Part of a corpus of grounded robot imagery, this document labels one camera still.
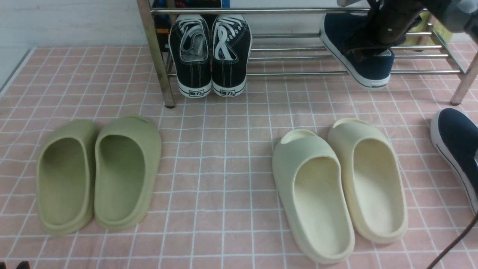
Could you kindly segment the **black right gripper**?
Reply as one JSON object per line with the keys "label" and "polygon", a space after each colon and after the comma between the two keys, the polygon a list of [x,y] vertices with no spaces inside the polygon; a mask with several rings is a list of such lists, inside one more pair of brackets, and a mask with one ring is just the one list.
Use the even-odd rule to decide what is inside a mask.
{"label": "black right gripper", "polygon": [[342,55],[350,62],[392,62],[391,48],[405,42],[427,8],[427,0],[373,0],[367,14],[343,14]]}

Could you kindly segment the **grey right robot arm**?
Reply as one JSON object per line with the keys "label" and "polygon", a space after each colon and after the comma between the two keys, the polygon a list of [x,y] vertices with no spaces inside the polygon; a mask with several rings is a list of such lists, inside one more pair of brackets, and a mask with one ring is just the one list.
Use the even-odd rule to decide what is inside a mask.
{"label": "grey right robot arm", "polygon": [[365,22],[342,44],[361,62],[405,40],[423,9],[452,33],[466,33],[477,41],[476,0],[380,0],[370,5]]}

